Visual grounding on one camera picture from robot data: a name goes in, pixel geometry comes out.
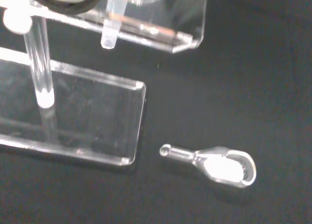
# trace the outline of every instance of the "black surface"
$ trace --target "black surface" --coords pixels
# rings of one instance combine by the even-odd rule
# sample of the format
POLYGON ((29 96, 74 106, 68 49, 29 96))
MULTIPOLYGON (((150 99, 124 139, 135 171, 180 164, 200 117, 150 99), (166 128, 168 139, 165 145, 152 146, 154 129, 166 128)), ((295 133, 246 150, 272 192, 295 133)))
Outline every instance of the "black surface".
POLYGON ((48 23, 51 58, 146 83, 139 154, 115 171, 3 151, 4 223, 311 223, 311 27, 223 0, 209 0, 206 19, 202 45, 175 55, 124 41, 103 50, 99 34, 48 23), (246 151, 257 179, 216 186, 163 161, 164 143, 246 151))

